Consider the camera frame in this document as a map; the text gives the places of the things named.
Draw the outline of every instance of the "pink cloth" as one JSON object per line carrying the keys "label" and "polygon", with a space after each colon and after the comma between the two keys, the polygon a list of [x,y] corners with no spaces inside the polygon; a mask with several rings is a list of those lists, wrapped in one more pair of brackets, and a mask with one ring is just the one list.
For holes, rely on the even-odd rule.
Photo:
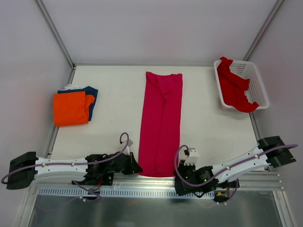
{"label": "pink cloth", "polygon": [[140,175],[174,176],[174,156],[180,144],[182,74],[159,76],[146,72],[141,122]]}

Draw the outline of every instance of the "white basket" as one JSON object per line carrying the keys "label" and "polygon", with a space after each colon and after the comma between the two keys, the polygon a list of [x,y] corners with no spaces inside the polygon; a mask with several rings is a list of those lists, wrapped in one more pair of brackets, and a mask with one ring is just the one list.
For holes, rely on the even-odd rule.
{"label": "white basket", "polygon": [[[216,74],[217,85],[219,89],[219,95],[221,100],[221,109],[222,110],[236,110],[233,106],[227,105],[222,96],[220,81],[218,77],[217,68],[221,60],[214,62],[214,71]],[[266,94],[261,76],[258,72],[256,65],[249,61],[233,61],[230,65],[230,70],[232,73],[242,77],[244,79],[250,79],[250,87],[245,91],[245,95],[250,103],[257,102],[259,104],[259,109],[266,109],[269,107],[268,96]]]}

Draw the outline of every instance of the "folded cloth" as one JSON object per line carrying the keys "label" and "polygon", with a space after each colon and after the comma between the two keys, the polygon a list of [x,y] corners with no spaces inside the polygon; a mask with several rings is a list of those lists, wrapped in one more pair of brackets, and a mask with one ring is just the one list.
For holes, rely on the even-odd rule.
{"label": "folded cloth", "polygon": [[180,145],[182,74],[160,76],[146,72],[141,121],[139,165],[143,176],[174,176]]}
{"label": "folded cloth", "polygon": [[217,68],[223,100],[227,105],[235,107],[245,113],[253,112],[259,106],[254,102],[251,104],[245,92],[249,89],[250,79],[243,79],[230,71],[232,60],[225,57],[220,58],[222,62]]}
{"label": "folded cloth", "polygon": [[81,88],[81,89],[68,89],[68,90],[59,90],[58,94],[63,94],[63,93],[70,93],[70,92],[80,92],[80,91],[85,91],[86,95],[92,95],[95,98],[95,101],[89,106],[89,121],[91,121],[91,118],[93,116],[93,110],[96,104],[97,100],[97,95],[98,95],[98,90],[94,89],[90,86]]}
{"label": "folded cloth", "polygon": [[53,114],[57,127],[86,124],[89,122],[89,106],[94,102],[92,95],[84,91],[54,94]]}

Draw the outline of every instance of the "white cloth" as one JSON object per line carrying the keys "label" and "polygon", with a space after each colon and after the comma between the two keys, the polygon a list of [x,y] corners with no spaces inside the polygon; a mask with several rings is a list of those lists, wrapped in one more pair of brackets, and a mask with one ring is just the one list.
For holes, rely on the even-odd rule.
{"label": "white cloth", "polygon": [[84,88],[84,87],[73,85],[73,84],[68,84],[64,87],[64,89],[62,89],[60,91],[75,90],[75,89],[82,89],[82,88]]}

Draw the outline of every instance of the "white bracket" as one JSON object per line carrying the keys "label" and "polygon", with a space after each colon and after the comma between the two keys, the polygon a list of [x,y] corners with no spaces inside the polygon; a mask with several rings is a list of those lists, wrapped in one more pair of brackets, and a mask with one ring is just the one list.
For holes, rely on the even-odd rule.
{"label": "white bracket", "polygon": [[200,157],[199,153],[195,148],[189,148],[188,150],[189,150],[189,156],[185,160],[184,165],[185,166],[195,165]]}

